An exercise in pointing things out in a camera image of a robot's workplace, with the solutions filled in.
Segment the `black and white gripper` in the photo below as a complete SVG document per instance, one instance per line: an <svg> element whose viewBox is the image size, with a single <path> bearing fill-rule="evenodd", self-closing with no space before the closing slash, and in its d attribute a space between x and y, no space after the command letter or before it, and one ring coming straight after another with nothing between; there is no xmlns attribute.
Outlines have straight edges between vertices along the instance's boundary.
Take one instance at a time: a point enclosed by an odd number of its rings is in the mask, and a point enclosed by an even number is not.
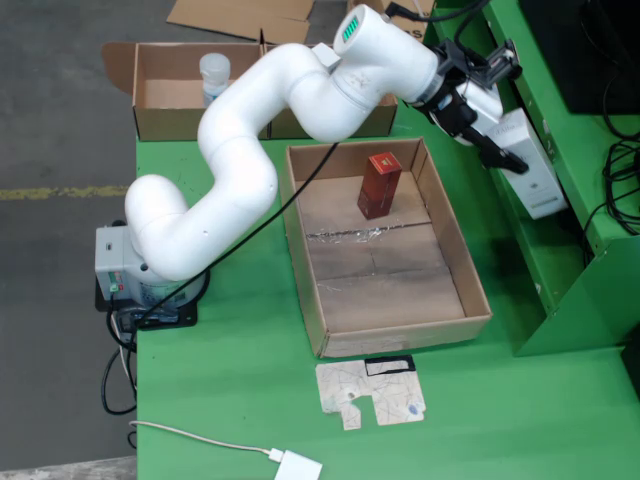
<svg viewBox="0 0 640 480"><path fill-rule="evenodd" d="M499 168L515 174L529 171L529 166L521 158L499 147L485 135L499 124L503 116L496 83L484 87L470 78L447 81L436 76L412 107L459 143L476 146L486 169Z"/></svg>

